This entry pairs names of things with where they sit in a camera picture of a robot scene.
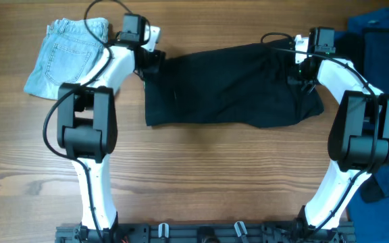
black cable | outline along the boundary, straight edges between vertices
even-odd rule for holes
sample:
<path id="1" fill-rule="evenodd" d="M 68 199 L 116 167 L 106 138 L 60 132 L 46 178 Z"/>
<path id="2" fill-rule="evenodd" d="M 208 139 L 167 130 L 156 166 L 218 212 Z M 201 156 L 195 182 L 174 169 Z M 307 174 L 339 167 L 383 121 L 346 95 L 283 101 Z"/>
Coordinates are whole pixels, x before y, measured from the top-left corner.
<path id="1" fill-rule="evenodd" d="M 106 49 L 107 51 L 109 52 L 109 58 L 107 59 L 105 65 L 88 81 L 86 82 L 85 84 L 82 84 L 72 90 L 70 90 L 69 92 L 67 92 L 64 96 L 62 96 L 60 99 L 57 100 L 57 102 L 51 107 L 51 109 L 49 110 L 46 118 L 45 118 L 45 122 L 43 124 L 43 140 L 46 144 L 46 147 L 52 152 L 54 153 L 55 155 L 59 156 L 59 157 L 62 157 L 64 159 L 69 159 L 69 160 L 72 160 L 72 161 L 75 161 L 77 162 L 78 164 L 80 164 L 85 172 L 85 176 L 86 176 L 86 185 L 88 187 L 88 200 L 89 200 L 89 205 L 90 205 L 90 210 L 91 210 L 91 216 L 93 218 L 93 221 L 94 221 L 94 226 L 95 226 L 95 229 L 97 231 L 97 235 L 100 239 L 101 242 L 105 242 L 102 235 L 101 235 L 101 232 L 100 232 L 100 229 L 99 229 L 99 224 L 97 222 L 97 216 L 95 215 L 95 207 L 94 207 L 94 200 L 93 200 L 93 194 L 92 194 L 92 187 L 91 187 L 91 180 L 90 180 L 90 174 L 89 174 L 89 171 L 90 169 L 84 164 L 82 163 L 80 160 L 76 159 L 76 158 L 70 158 L 68 157 L 67 155 L 65 154 L 62 154 L 62 153 L 59 153 L 58 151 L 56 151 L 49 143 L 49 140 L 47 138 L 47 127 L 49 125 L 49 120 L 51 119 L 51 116 L 52 114 L 55 112 L 55 110 L 58 108 L 58 106 L 64 101 L 66 100 L 70 95 L 74 94 L 75 92 L 83 89 L 84 87 L 88 86 L 89 84 L 92 84 L 93 82 L 95 82 L 97 80 L 97 78 L 104 72 L 104 70 L 107 68 L 107 66 L 111 63 L 111 60 L 113 59 L 113 55 L 112 55 L 112 52 L 111 52 L 111 49 L 109 48 L 109 45 L 104 43 L 102 40 L 99 39 L 99 37 L 97 37 L 92 31 L 91 29 L 88 27 L 88 24 L 86 23 L 86 19 L 88 17 L 88 12 L 90 11 L 90 9 L 93 7 L 93 5 L 95 5 L 96 3 L 98 2 L 101 2 L 102 0 L 96 0 L 96 1 L 93 1 L 87 8 L 86 8 L 86 11 L 85 11 L 85 14 L 84 14 L 84 25 L 85 25 L 85 28 L 86 30 L 89 32 L 89 34 L 96 40 L 98 41 L 99 43 L 101 43 Z M 128 11 L 129 13 L 132 13 L 123 3 L 119 2 L 118 0 L 112 0 L 116 3 L 119 3 L 126 11 Z"/>
<path id="2" fill-rule="evenodd" d="M 267 36 L 285 36 L 286 38 L 289 39 L 289 41 L 290 41 L 293 45 L 295 45 L 295 40 L 294 40 L 289 34 L 281 33 L 281 32 L 270 32 L 270 33 L 264 34 L 264 35 L 261 37 L 261 43 L 264 43 L 264 42 L 263 42 L 263 39 L 265 39 Z"/>
<path id="3" fill-rule="evenodd" d="M 338 204 L 336 205 L 336 207 L 334 208 L 333 211 L 331 211 L 330 215 L 319 225 L 317 226 L 313 231 L 311 231 L 309 234 L 307 234 L 305 237 L 304 237 L 304 240 L 306 240 L 307 238 L 309 238 L 310 236 L 312 236 L 313 234 L 316 234 L 326 223 L 328 223 L 328 221 L 333 218 L 335 216 L 335 214 L 337 213 L 337 211 L 339 210 L 339 208 L 342 206 L 344 200 L 346 199 L 346 197 L 348 196 L 349 192 L 351 191 L 351 188 L 352 186 L 354 185 L 355 181 L 358 179 L 358 177 L 365 173 L 365 172 L 368 172 L 368 173 L 371 173 L 372 169 L 373 169 L 373 166 L 374 166 L 374 159 L 375 159 L 375 152 L 376 152 L 376 145 L 378 143 L 378 129 L 379 129 L 379 103 L 378 103 L 378 98 L 376 97 L 374 91 L 372 91 L 372 89 L 370 88 L 369 84 L 364 80 L 364 78 L 357 72 L 355 71 L 353 68 L 349 67 L 347 64 L 344 64 L 342 63 L 341 61 L 337 61 L 331 57 L 326 57 L 324 55 L 319 55 L 319 54 L 315 54 L 315 53 L 308 53 L 308 52 L 304 52 L 304 51 L 294 51 L 294 50 L 289 50 L 289 49 L 281 49 L 281 48 L 275 48 L 275 47 L 269 47 L 270 49 L 273 49 L 273 50 L 277 50 L 277 51 L 284 51 L 284 52 L 289 52 L 289 53 L 297 53 L 297 54 L 303 54 L 303 55 L 312 55 L 314 57 L 318 57 L 318 58 L 322 58 L 322 59 L 325 59 L 325 60 L 328 60 L 328 61 L 332 61 L 338 65 L 341 65 L 342 67 L 346 68 L 347 70 L 349 70 L 350 72 L 352 72 L 354 75 L 356 75 L 356 77 L 358 77 L 358 79 L 360 80 L 360 82 L 362 83 L 362 85 L 364 86 L 364 88 L 369 91 L 371 97 L 372 97 L 372 102 L 373 102 L 373 106 L 374 106 L 374 115 L 375 115 L 375 130 L 373 132 L 373 142 L 371 143 L 371 152 L 370 152 L 370 157 L 369 157 L 369 165 L 367 166 L 366 169 L 364 170 L 361 170 L 360 172 L 358 172 L 357 174 L 355 174 L 355 176 L 351 179 L 348 187 L 346 188 L 346 191 L 344 192 L 344 194 L 342 195 L 342 198 L 340 199 L 340 201 L 338 202 Z"/>

